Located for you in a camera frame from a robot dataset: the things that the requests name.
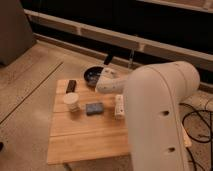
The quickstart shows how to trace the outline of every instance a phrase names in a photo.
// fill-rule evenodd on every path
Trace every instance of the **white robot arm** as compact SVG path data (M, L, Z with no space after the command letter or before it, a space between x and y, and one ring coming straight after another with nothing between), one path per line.
M172 62L140 67L126 78L104 72L98 91L123 90L134 171L188 171L178 104L198 89L197 70Z

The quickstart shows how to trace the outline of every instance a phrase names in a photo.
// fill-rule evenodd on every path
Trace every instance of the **wooden board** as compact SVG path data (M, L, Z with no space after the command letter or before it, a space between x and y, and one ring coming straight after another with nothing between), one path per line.
M115 95L96 93L86 86L83 79L76 80L80 106L76 113L70 113L62 101L68 80L59 80L57 83L47 163L61 164L128 155L130 150L125 121L114 118ZM88 117L85 114L86 103L93 102L103 103L102 115ZM189 139L185 139L185 143L186 146L191 144Z
M149 2L149 3L157 3L159 2L159 0L141 0L144 2ZM199 11L206 11L204 8L200 8L200 7L193 7L194 10L199 10ZM207 53L203 53L203 52L198 52L195 50L190 50L190 49L186 49L186 48L182 48L182 47L178 47L178 46L173 46L173 45L169 45L169 44L165 44L165 43L161 43L161 42L157 42L157 41L153 41L153 40L149 40L149 39L144 39L142 37L137 37L134 35L127 35L124 33L120 33L120 32L116 32L116 31L112 31L112 30L107 30L107 29L103 29L103 28L99 28L99 27L95 27L95 26L91 26L91 25L87 25L87 24L82 24L82 23L78 23L78 22L74 22L74 21L70 21L70 20L65 20L59 17L54 17L54 16L50 16L50 15L46 15L46 14L42 14L42 13L36 13L30 10L25 10L25 13L29 16L29 18L39 18L39 20L37 20L37 24L41 24L39 21L40 19L42 19L42 24L44 26L47 26L49 23L51 23L49 26L53 28L53 25L55 26L55 29L57 29L60 25L67 25L67 27L76 27L76 29L78 30L76 35L78 36L84 36L86 38L90 38L90 39L94 39L97 41L101 41L101 42L108 42L110 44L113 44L115 46L119 46L122 47L123 45L124 48L127 48L127 42L129 42L129 47L128 49L132 50L132 48L136 48L136 44L138 44L138 48L134 49L135 51L138 52L142 52L145 54L149 54L152 56L158 56L160 58L163 59L167 59L169 61L188 61L189 63L193 64L196 67L208 70L208 71L213 71L212 68L212 61L213 61L213 55L212 54L207 54ZM87 34L82 34L82 30L84 29L88 31L91 31L91 34L87 36ZM50 41L50 39L48 39L47 37L41 38L41 36L39 36L41 40L46 40L46 41ZM53 41L51 40L51 43L55 42L56 45L61 44L62 42L58 42L58 41ZM62 45L63 47L67 48L67 47L72 47L69 44L64 44Z
M175 4L183 4L183 5L189 5L189 6L196 6L196 7L203 7L203 4L205 3L205 0L159 0L160 1L166 1L171 2Z

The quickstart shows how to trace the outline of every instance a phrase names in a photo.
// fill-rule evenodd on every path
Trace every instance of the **black cable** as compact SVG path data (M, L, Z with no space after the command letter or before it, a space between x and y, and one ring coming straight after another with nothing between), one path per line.
M191 109L193 110L192 112L187 113L187 114L183 117L183 120L182 120L183 126L184 126L184 124L185 124L186 118L188 118L188 117L190 117L190 116L196 114L196 115L200 118L200 120L203 121L203 123L208 127L209 132L210 132L210 136L209 136L209 139L206 140L206 141L204 141L204 140L199 140L199 139L197 139L197 138L194 138L194 137L191 136L188 132L187 132L187 134L188 134L188 136L189 136L191 139L193 139L195 142L198 142L198 143L211 143L211 144L210 144L210 145L211 145L211 150L210 150L210 157L211 157L211 167L210 167L210 168L211 168L211 169L210 169L210 171L213 171L213 157L212 157L212 155L213 155L213 144L212 144L212 141L213 141L213 130L212 130L212 115L213 115L213 112L210 111L210 110L207 110L207 105L208 105L208 103L209 103L211 100L213 100L213 98L210 99L210 100L208 100L207 103L204 105L204 110L197 110L197 109L195 109L193 106L191 106L191 105L189 105L189 104L186 104L186 103L180 103L180 105L189 107L189 108L191 108ZM204 119L204 117L201 115L201 113L204 113L204 112L209 114L209 116L210 116L210 124L209 124L209 123ZM193 163L194 170L195 170L195 171L197 170L196 165L198 165L202 170L205 170L205 169L202 167L202 165L200 165L199 163L197 163L197 162L194 160L194 157L193 157L193 155L192 155L192 152L191 152L188 148L187 148L187 151L188 151L188 153L189 153L189 155L190 155L190 157L191 157L191 159L192 159L191 162Z
M189 156L190 156L190 158L192 160L194 171L197 171L197 165L196 165L197 162L195 161L194 156L192 155L192 152L189 150L189 148L186 148L186 150L188 151Z
M203 166L201 164L199 164L198 162L195 162L196 165L198 165L202 171L206 171Z
M205 110L207 110L207 105L208 105L212 100L213 100L213 98L210 98L210 99L206 102L206 104L204 105L204 109L205 109Z

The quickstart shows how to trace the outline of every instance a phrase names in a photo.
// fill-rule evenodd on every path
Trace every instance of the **paper cup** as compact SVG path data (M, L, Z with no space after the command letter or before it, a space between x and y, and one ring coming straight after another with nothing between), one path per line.
M67 93L63 97L63 102L67 105L70 112L76 112L78 107L79 96L77 93Z

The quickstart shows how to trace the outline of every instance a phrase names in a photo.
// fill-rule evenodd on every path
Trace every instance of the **small object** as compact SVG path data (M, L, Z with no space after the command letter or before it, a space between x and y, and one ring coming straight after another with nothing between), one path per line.
M86 104L86 114L88 116L103 113L104 108L102 103Z
M78 107L79 96L77 93L67 93L63 97L64 103L68 106L70 112L76 112Z
M74 92L75 91L75 87L76 87L76 81L75 80L69 80L69 83L68 83L68 86L67 86L67 90L66 90L66 94Z
M106 59L104 60L104 65L109 65L109 63L112 61L114 57L113 51L110 51L106 57Z
M103 70L103 67L94 66L85 71L84 80L86 81L88 86L90 87L96 86L102 70Z
M118 94L115 96L115 119L124 119L124 103L123 95Z

